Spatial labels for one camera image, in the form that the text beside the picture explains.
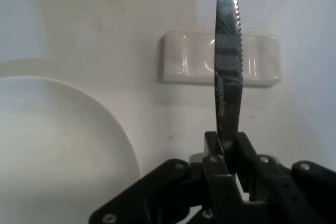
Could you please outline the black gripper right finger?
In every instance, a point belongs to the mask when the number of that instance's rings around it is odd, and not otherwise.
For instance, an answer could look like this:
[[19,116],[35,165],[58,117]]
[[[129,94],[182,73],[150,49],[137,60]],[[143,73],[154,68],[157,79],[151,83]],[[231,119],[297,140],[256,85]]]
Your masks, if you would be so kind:
[[258,155],[240,132],[236,173],[250,201],[269,206],[277,221],[335,223],[335,171],[311,161],[287,168],[270,155]]

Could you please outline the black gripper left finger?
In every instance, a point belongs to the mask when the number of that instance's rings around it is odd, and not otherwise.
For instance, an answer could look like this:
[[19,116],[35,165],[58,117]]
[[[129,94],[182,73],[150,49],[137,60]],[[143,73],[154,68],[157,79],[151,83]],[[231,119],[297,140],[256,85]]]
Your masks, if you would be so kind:
[[201,206],[191,223],[244,223],[244,204],[233,175],[235,140],[205,133],[199,162],[170,159],[96,210],[89,223],[178,223]]

